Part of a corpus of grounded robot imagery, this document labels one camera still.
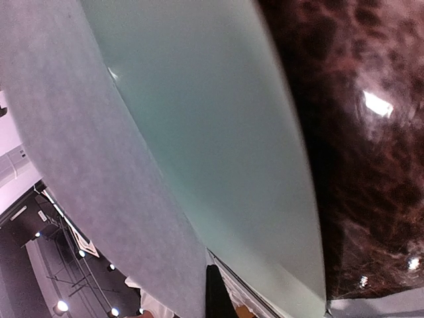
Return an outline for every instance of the white shirt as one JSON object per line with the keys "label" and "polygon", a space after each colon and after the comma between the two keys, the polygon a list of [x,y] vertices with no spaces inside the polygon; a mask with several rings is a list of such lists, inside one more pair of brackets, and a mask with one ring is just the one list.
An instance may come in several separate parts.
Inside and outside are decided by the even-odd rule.
{"label": "white shirt", "polygon": [[128,287],[140,288],[140,308],[149,311],[154,318],[173,318],[171,310],[146,293],[136,282],[127,277],[125,283]]}

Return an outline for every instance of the pale green surface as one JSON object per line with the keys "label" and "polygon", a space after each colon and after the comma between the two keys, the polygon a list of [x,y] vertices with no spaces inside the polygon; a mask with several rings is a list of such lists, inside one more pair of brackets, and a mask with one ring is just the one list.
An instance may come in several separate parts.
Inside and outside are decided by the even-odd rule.
{"label": "pale green surface", "polygon": [[292,317],[322,317],[311,177],[252,4],[82,1],[104,61],[204,243]]}

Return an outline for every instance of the track light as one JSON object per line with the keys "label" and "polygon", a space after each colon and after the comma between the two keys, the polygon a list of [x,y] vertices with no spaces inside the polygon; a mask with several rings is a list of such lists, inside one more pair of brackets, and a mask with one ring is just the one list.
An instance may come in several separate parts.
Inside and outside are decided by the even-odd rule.
{"label": "track light", "polygon": [[63,300],[58,301],[56,306],[53,307],[53,311],[57,316],[62,316],[65,312],[69,310],[68,304]]}
{"label": "track light", "polygon": [[85,252],[83,250],[79,250],[77,253],[77,259],[81,260],[85,257]]}
{"label": "track light", "polygon": [[110,311],[107,312],[107,316],[109,318],[115,318],[119,316],[119,311],[116,308],[112,308]]}

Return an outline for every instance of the brown marble slab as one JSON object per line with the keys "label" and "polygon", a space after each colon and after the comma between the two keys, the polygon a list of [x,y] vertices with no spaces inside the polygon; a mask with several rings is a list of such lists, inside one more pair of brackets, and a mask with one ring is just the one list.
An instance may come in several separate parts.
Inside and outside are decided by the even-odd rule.
{"label": "brown marble slab", "polygon": [[328,298],[424,286],[424,2],[260,6],[307,144]]}

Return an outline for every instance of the dark red marble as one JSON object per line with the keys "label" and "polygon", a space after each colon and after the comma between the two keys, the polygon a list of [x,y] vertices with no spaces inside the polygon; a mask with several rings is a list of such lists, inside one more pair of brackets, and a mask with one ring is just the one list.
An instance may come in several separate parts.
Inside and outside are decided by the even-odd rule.
{"label": "dark red marble", "polygon": [[424,2],[260,6],[306,140],[328,298],[423,287]]}

